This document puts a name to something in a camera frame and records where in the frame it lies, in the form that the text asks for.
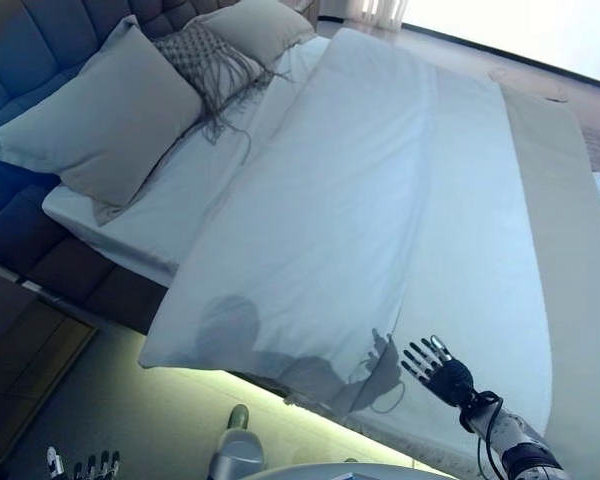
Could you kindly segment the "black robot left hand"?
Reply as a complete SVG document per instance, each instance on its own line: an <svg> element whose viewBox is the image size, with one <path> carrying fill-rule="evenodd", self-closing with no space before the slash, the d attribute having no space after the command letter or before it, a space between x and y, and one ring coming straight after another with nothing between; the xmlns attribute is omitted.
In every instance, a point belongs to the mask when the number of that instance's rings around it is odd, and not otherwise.
<svg viewBox="0 0 600 480"><path fill-rule="evenodd" d="M46 464L50 479L111 480L119 478L121 456L118 451L103 450L99 456L90 455L85 464L76 462L68 471L59 451L49 446L46 451Z"/></svg>

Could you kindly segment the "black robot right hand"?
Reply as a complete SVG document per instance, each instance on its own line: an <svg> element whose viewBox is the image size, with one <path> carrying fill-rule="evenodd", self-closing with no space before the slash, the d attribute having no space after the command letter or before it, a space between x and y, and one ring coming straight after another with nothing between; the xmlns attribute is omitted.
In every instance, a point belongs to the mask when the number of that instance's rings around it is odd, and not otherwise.
<svg viewBox="0 0 600 480"><path fill-rule="evenodd" d="M401 366L445 404L460 407L471 399L474 382L469 369L436 335L410 342Z"/></svg>

